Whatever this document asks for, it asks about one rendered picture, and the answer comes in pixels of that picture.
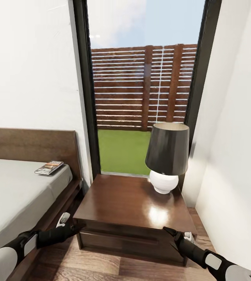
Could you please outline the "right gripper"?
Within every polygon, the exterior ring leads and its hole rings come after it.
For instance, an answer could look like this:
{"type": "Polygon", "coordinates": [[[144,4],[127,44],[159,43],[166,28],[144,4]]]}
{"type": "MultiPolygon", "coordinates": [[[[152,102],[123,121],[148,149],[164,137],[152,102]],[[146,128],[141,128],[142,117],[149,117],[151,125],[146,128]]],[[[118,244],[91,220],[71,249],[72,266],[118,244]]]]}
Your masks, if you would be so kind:
{"type": "Polygon", "coordinates": [[[180,231],[176,231],[175,229],[171,229],[169,227],[163,227],[164,230],[166,230],[169,234],[171,234],[173,237],[175,237],[173,242],[169,242],[179,253],[180,255],[185,258],[187,256],[190,260],[193,260],[193,252],[194,249],[197,247],[192,242],[188,241],[184,238],[183,234],[180,231]]]}

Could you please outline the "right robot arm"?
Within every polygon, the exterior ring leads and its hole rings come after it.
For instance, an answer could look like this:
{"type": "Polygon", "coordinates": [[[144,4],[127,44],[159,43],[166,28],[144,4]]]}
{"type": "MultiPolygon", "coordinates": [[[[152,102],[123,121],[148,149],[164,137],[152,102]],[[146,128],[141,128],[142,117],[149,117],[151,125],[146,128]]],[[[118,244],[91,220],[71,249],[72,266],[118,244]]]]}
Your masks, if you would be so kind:
{"type": "Polygon", "coordinates": [[[173,242],[169,242],[185,258],[197,263],[216,278],[217,281],[251,281],[251,270],[236,265],[225,258],[218,256],[209,249],[203,250],[196,246],[191,232],[185,232],[185,237],[180,231],[163,227],[169,234],[175,237],[173,242]]]}

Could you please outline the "hardback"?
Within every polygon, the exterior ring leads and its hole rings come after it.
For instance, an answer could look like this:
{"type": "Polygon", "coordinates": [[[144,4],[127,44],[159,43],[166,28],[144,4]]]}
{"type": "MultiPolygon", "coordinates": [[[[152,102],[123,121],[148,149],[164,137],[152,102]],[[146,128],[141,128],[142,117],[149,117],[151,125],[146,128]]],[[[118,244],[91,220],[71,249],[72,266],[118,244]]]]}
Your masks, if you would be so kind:
{"type": "Polygon", "coordinates": [[[44,166],[40,167],[35,171],[35,174],[46,174],[50,175],[56,169],[58,169],[64,162],[52,160],[49,163],[45,164],[44,166]]]}

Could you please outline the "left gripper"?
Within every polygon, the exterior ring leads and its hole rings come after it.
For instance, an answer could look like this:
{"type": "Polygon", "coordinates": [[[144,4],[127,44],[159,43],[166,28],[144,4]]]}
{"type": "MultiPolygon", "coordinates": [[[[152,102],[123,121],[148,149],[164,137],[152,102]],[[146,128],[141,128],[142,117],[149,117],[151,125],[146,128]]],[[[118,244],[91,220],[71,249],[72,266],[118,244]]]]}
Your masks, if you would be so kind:
{"type": "Polygon", "coordinates": [[[68,238],[78,234],[80,232],[79,229],[84,228],[86,226],[86,224],[72,224],[70,227],[69,223],[62,227],[50,229],[50,239],[48,246],[57,243],[63,243],[68,238]]]}

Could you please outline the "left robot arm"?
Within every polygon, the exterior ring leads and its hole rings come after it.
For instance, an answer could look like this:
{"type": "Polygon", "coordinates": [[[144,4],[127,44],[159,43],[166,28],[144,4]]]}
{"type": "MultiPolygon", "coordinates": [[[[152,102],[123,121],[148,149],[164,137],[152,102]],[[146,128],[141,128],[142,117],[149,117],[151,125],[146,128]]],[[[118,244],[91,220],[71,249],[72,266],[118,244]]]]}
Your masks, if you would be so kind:
{"type": "Polygon", "coordinates": [[[73,235],[78,234],[79,229],[86,227],[86,224],[69,224],[70,213],[63,213],[56,228],[42,231],[41,229],[25,231],[19,237],[0,248],[0,281],[6,281],[13,270],[23,261],[26,256],[36,249],[63,243],[73,235]]]}

